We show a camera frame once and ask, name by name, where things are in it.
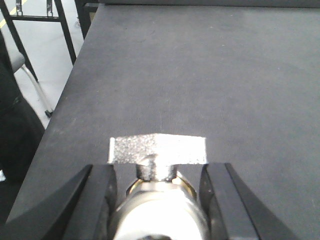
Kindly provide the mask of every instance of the chair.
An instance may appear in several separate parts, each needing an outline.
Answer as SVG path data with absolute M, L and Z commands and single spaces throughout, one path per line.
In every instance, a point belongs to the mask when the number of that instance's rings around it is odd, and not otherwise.
M 11 61 L 11 66 L 13 73 L 17 72 L 19 69 L 22 69 L 30 78 L 38 96 L 40 97 L 40 100 L 45 107 L 45 115 L 50 118 L 54 112 L 52 109 L 44 91 L 42 90 L 40 84 L 38 81 L 36 81 L 33 74 L 30 72 L 30 70 L 25 65 L 25 57 L 22 55 L 21 52 L 19 52 L 17 49 L 14 48 L 8 48 L 8 54 Z

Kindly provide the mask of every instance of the chair leg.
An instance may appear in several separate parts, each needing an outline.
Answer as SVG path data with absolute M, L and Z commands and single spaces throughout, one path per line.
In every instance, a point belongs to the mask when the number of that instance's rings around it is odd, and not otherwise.
M 23 65 L 21 67 L 21 69 L 28 75 L 28 77 L 30 78 L 37 94 L 39 95 L 44 107 L 45 107 L 45 114 L 48 118 L 50 118 L 52 116 L 52 113 L 54 112 L 54 110 L 51 108 L 50 103 L 48 102 L 48 99 L 44 93 L 44 91 L 42 90 L 40 84 L 38 81 L 36 81 L 36 79 L 34 78 L 34 76 L 32 75 L 32 73 L 29 71 L 29 69 L 26 67 L 26 65 Z

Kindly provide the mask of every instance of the black table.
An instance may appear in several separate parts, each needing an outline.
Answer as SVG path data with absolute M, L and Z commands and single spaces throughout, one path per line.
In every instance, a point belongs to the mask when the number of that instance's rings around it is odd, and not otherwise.
M 109 138 L 207 137 L 303 240 L 320 236 L 320 10 L 104 6 L 9 219 L 87 163 Z

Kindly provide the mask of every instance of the black metal frame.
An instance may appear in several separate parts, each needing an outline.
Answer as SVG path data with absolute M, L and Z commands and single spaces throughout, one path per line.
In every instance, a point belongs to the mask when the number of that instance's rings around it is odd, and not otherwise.
M 99 6 L 98 0 L 74 0 L 83 39 L 86 38 L 91 25 L 90 13 L 95 13 Z
M 13 40 L 18 48 L 18 50 L 22 53 L 25 59 L 25 65 L 30 70 L 34 78 L 38 81 L 38 78 L 36 76 L 36 73 L 31 65 L 30 59 L 27 55 L 27 52 L 25 50 L 25 47 L 19 37 L 18 31 L 16 29 L 16 26 L 13 22 L 13 20 L 17 21 L 35 21 L 35 22 L 60 22 L 64 39 L 70 54 L 71 62 L 72 64 L 75 63 L 77 57 L 74 49 L 74 45 L 72 43 L 70 31 L 68 28 L 65 11 L 63 8 L 63 5 L 61 3 L 61 0 L 54 0 L 56 10 L 58 13 L 58 16 L 52 16 L 52 0 L 47 0 L 47 16 L 33 16 L 33 15 L 24 15 L 22 11 L 21 1 L 16 1 L 16 15 L 10 15 L 9 10 L 7 8 L 7 5 L 5 3 L 5 0 L 0 0 L 0 9 L 2 11 L 2 15 L 6 21 L 6 24 L 11 32 L 11 35 L 13 37 Z

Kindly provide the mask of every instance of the silver metal block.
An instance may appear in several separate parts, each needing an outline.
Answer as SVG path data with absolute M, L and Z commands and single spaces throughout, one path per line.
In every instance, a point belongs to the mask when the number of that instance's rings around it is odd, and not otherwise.
M 108 163 L 149 166 L 207 164 L 206 138 L 153 133 L 111 137 Z

